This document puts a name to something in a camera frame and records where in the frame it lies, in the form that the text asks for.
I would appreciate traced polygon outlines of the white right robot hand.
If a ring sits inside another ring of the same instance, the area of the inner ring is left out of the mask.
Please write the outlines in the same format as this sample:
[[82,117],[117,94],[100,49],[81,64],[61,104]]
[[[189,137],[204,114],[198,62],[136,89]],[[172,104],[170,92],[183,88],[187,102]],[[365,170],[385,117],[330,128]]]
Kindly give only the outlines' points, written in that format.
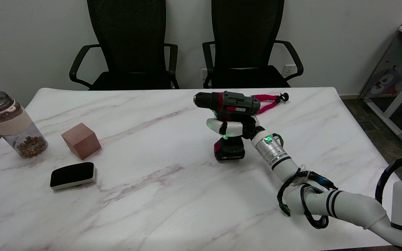
[[222,136],[223,139],[244,138],[252,140],[261,132],[269,134],[259,123],[258,118],[245,116],[241,121],[220,121],[218,119],[207,119],[206,125],[209,129]]

